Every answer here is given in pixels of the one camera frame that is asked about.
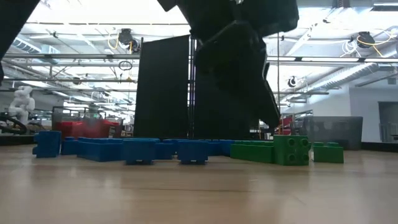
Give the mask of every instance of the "white wall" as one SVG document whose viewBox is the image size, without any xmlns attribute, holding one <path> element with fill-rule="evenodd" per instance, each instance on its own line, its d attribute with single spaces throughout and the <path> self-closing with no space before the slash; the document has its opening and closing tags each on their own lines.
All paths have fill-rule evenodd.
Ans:
<svg viewBox="0 0 398 224">
<path fill-rule="evenodd" d="M 63 106 L 63 99 L 54 95 L 43 95 L 40 92 L 33 92 L 36 109 L 51 111 L 53 106 Z M 10 103 L 14 100 L 14 93 L 0 93 L 0 112 L 5 112 Z"/>
<path fill-rule="evenodd" d="M 314 116 L 351 116 L 349 86 L 340 90 L 330 90 L 329 95 L 313 95 L 307 104 L 292 103 L 283 113 L 301 113 L 312 110 Z"/>
<path fill-rule="evenodd" d="M 379 102 L 398 102 L 398 90 L 350 88 L 351 115 L 363 117 L 363 142 L 381 142 Z"/>
</svg>

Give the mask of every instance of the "white robot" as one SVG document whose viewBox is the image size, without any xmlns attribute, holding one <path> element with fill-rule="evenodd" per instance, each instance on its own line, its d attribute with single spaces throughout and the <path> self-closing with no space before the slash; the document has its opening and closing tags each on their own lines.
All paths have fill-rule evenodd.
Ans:
<svg viewBox="0 0 398 224">
<path fill-rule="evenodd" d="M 8 108 L 9 116 L 17 116 L 19 121 L 27 125 L 27 119 L 29 112 L 35 109 L 35 100 L 30 97 L 32 87 L 20 86 L 17 91 L 14 92 L 14 101 Z"/>
</svg>

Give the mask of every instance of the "red object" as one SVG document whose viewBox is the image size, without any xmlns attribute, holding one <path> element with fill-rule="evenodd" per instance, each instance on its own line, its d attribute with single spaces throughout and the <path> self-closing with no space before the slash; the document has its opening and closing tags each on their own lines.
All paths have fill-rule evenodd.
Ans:
<svg viewBox="0 0 398 224">
<path fill-rule="evenodd" d="M 62 132 L 62 139 L 65 137 L 108 138 L 111 127 L 115 127 L 116 136 L 114 137 L 120 137 L 120 124 L 108 120 L 86 119 L 84 121 L 64 121 L 55 124 L 55 130 Z"/>
</svg>

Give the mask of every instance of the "floor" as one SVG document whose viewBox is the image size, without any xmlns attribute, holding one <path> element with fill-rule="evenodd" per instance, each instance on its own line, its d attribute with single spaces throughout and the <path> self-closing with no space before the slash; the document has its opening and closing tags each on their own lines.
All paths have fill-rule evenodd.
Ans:
<svg viewBox="0 0 398 224">
<path fill-rule="evenodd" d="M 282 167 L 212 157 L 205 166 L 36 159 L 0 147 L 0 223 L 397 223 L 398 154 Z"/>
</svg>

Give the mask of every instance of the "toy brick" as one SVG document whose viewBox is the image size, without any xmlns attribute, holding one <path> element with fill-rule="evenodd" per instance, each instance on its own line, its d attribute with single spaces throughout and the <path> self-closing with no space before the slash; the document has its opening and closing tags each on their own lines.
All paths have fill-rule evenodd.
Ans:
<svg viewBox="0 0 398 224">
<path fill-rule="evenodd" d="M 313 161 L 342 164 L 344 163 L 344 149 L 342 147 L 314 146 Z"/>
<path fill-rule="evenodd" d="M 208 160 L 208 143 L 205 141 L 179 141 L 178 159 L 182 164 L 190 164 L 196 161 L 197 164 L 205 164 Z"/>
<path fill-rule="evenodd" d="M 36 158 L 57 157 L 60 153 L 61 132 L 60 131 L 41 131 L 34 136 L 37 146 L 32 153 Z"/>
<path fill-rule="evenodd" d="M 310 143 L 306 136 L 274 136 L 275 163 L 282 166 L 307 166 Z"/>
<path fill-rule="evenodd" d="M 231 145 L 231 158 L 253 162 L 273 163 L 273 147 L 252 145 Z"/>
<path fill-rule="evenodd" d="M 174 143 L 156 143 L 156 159 L 173 159 L 175 154 Z"/>
<path fill-rule="evenodd" d="M 79 142 L 66 139 L 62 142 L 61 155 L 76 155 L 78 152 Z"/>
<path fill-rule="evenodd" d="M 209 156 L 222 156 L 223 151 L 221 148 L 221 143 L 218 141 L 213 141 L 208 143 L 208 155 Z"/>
<path fill-rule="evenodd" d="M 231 156 L 231 145 L 234 144 L 233 140 L 221 140 L 221 151 L 224 156 Z"/>
<path fill-rule="evenodd" d="M 124 140 L 122 159 L 126 164 L 136 164 L 137 161 L 146 161 L 151 164 L 156 159 L 156 140 Z"/>
<path fill-rule="evenodd" d="M 78 156 L 84 159 L 96 162 L 121 160 L 121 143 L 79 142 L 78 144 L 80 148 L 84 149 Z"/>
<path fill-rule="evenodd" d="M 336 142 L 328 142 L 328 143 L 326 143 L 326 145 L 330 146 L 330 147 L 340 147 L 340 145 Z"/>
<path fill-rule="evenodd" d="M 325 145 L 325 143 L 323 143 L 323 142 L 314 142 L 313 143 L 313 146 L 315 147 L 315 146 L 320 146 L 320 147 L 323 147 Z"/>
</svg>

